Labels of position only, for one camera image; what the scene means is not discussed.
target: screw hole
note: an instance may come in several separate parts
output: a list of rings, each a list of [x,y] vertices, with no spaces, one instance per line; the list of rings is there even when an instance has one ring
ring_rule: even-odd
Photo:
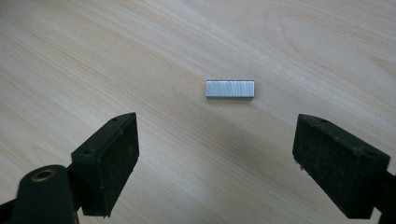
[[[367,155],[369,155],[369,156],[371,156],[371,157],[374,157],[375,156],[375,153],[374,152],[371,152],[371,151],[364,151]]]
[[[89,154],[93,154],[93,152],[95,152],[95,150],[93,148],[88,148],[84,150],[84,154],[89,155]]]
[[[32,181],[34,182],[41,182],[50,179],[56,174],[56,170],[50,169],[50,170],[42,170],[37,173],[35,173],[32,176]]]

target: wooden table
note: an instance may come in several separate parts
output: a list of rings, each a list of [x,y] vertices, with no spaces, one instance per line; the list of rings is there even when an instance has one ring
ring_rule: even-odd
[[[135,111],[141,155],[111,218],[81,223],[348,220],[292,155],[297,116],[341,126],[396,173],[392,0],[0,2],[0,201],[68,165]],[[207,79],[253,79],[253,101],[207,101]]]

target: light wood surface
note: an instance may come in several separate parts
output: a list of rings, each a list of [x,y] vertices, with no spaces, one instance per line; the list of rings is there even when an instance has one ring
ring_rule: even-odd
[[[207,101],[207,79],[256,97]],[[345,218],[291,149],[310,114],[396,173],[395,1],[0,1],[0,203],[132,111],[134,172],[111,218],[81,223],[377,223]]]

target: metal staples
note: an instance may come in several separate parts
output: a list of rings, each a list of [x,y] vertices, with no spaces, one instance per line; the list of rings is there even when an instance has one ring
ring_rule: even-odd
[[[208,100],[253,100],[253,80],[207,80],[205,96]]]

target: wood grain surface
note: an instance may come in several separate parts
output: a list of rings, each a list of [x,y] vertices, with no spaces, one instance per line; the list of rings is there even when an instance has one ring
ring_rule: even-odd
[[[207,101],[207,79],[256,97]],[[80,223],[377,223],[345,218],[291,150],[310,114],[396,174],[396,2],[0,1],[0,203],[132,111],[134,172],[111,218]]]

